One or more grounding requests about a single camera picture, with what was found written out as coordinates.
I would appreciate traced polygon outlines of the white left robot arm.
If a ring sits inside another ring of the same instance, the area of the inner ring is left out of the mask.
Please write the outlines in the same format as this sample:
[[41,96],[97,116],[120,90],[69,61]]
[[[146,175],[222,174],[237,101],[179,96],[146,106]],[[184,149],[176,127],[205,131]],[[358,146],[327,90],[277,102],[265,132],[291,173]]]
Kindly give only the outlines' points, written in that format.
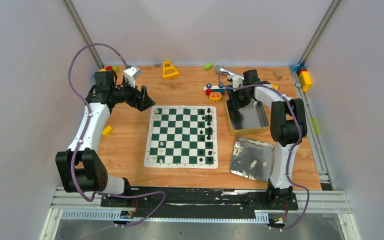
[[104,126],[113,108],[126,103],[139,111],[155,105],[149,97],[147,88],[136,86],[141,70],[130,66],[123,71],[121,84],[117,84],[114,71],[95,73],[95,84],[83,99],[84,114],[79,129],[66,151],[59,151],[55,163],[67,193],[103,192],[114,194],[120,206],[129,206],[133,193],[126,178],[109,175],[97,154]]

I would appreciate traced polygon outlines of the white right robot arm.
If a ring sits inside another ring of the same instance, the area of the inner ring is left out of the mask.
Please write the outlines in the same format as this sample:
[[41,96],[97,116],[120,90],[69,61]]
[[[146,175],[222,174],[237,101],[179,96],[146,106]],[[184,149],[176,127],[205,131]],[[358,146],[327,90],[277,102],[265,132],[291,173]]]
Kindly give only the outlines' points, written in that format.
[[292,198],[291,178],[297,150],[307,135],[304,102],[280,93],[269,82],[261,81],[255,69],[243,75],[224,71],[231,83],[225,88],[228,94],[227,107],[237,112],[251,103],[251,100],[268,106],[270,113],[270,134],[275,142],[274,166],[265,195],[266,204],[278,209]]

